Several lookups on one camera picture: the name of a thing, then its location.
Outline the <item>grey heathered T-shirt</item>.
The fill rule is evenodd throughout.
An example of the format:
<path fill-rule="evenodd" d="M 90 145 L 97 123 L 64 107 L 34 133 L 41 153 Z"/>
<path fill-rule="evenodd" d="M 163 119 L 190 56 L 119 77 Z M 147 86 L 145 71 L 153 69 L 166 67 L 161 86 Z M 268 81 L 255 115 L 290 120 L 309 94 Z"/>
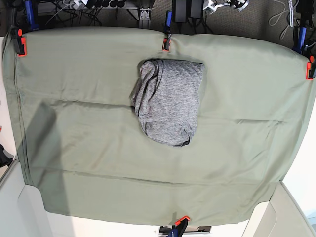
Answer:
<path fill-rule="evenodd" d="M 183 60 L 152 59 L 140 66 L 131 101 L 147 137 L 172 147 L 190 143 L 198 126 L 204 71 L 203 63 Z"/>

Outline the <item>green table cloth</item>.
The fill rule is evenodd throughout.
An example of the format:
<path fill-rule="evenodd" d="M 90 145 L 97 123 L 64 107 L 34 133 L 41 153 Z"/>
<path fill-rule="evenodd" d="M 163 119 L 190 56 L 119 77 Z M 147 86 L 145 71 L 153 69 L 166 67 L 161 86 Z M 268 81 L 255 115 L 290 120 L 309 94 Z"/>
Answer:
<path fill-rule="evenodd" d="M 3 82 L 26 184 L 56 214 L 145 225 L 248 219 L 290 169 L 316 97 L 307 58 L 266 41 L 84 27 L 3 40 Z M 170 147 L 141 131 L 131 93 L 148 59 L 202 62 L 197 131 Z"/>

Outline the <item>bottom orange black clamp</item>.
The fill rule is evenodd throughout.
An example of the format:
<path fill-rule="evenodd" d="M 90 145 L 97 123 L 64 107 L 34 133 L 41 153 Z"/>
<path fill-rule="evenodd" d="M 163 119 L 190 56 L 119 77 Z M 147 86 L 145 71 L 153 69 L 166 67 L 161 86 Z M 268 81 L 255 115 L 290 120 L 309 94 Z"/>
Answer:
<path fill-rule="evenodd" d="M 172 229 L 169 231 L 167 237 L 181 237 L 185 232 L 188 222 L 190 221 L 189 216 L 184 216 L 172 226 Z"/>

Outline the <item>black power adapter left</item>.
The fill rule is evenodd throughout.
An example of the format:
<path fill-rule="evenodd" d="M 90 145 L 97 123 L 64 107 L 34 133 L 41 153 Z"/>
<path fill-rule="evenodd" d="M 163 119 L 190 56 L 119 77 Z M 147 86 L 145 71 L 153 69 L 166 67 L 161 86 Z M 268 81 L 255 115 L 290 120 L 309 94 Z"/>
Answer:
<path fill-rule="evenodd" d="M 185 23 L 187 20 L 187 0 L 173 1 L 173 19 L 176 23 Z"/>

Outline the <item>black power adapter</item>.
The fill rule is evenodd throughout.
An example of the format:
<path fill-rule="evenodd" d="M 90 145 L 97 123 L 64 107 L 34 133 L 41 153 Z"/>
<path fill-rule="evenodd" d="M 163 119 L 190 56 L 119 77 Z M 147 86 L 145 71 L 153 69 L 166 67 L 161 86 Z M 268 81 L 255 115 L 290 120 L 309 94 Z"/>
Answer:
<path fill-rule="evenodd" d="M 202 16 L 203 0 L 190 0 L 189 1 L 189 17 L 200 19 Z"/>
<path fill-rule="evenodd" d="M 187 20 L 187 0 L 173 1 L 173 19 L 176 23 L 185 23 Z"/>

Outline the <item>black power adapter right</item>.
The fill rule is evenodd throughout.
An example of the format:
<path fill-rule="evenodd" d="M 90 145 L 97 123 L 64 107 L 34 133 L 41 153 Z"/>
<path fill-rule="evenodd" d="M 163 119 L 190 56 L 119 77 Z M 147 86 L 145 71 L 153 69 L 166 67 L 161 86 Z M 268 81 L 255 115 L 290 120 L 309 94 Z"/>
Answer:
<path fill-rule="evenodd" d="M 189 1 L 189 17 L 200 19 L 202 16 L 203 0 L 190 0 Z"/>

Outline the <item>white power strip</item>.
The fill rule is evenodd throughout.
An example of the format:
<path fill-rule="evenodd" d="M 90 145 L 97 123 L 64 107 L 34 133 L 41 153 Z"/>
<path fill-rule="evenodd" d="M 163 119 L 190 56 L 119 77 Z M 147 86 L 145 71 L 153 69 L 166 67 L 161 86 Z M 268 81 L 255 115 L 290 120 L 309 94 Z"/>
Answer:
<path fill-rule="evenodd" d="M 88 0 L 63 0 L 62 4 L 66 9 L 81 10 L 86 7 Z"/>

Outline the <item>right orange black clamp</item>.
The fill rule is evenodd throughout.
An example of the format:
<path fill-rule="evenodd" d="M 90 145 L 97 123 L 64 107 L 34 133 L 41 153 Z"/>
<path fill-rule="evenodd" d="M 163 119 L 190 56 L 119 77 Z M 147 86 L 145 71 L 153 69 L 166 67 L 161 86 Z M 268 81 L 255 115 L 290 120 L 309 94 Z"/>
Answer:
<path fill-rule="evenodd" d="M 306 79 L 313 80 L 316 77 L 316 59 L 314 56 L 310 56 L 307 63 Z"/>

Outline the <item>aluminium frame bracket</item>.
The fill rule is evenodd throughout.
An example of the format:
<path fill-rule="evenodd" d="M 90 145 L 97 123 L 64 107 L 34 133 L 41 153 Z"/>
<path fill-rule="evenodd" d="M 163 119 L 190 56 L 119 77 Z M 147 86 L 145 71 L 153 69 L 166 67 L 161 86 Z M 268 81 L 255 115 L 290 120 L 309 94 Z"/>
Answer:
<path fill-rule="evenodd" d="M 139 9 L 139 28 L 149 29 L 151 27 L 151 9 Z"/>

